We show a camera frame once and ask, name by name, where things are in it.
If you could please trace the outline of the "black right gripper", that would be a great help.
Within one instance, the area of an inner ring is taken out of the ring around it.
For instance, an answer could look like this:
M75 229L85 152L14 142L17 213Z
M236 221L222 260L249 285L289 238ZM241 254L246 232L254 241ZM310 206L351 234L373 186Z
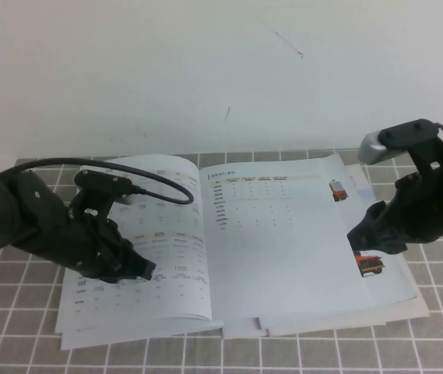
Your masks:
M348 233L353 249L398 254L408 244L430 243L443 236L443 157L412 158L417 170L395 183L396 193L388 203L369 206ZM379 217L380 226L375 226Z

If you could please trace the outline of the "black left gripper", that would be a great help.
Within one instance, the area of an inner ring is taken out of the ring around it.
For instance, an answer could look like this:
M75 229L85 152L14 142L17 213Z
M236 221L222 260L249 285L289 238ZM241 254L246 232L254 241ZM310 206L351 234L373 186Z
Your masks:
M102 281L143 279L150 281L156 264L125 244L118 225L90 213L76 214L49 231L51 258L84 277Z

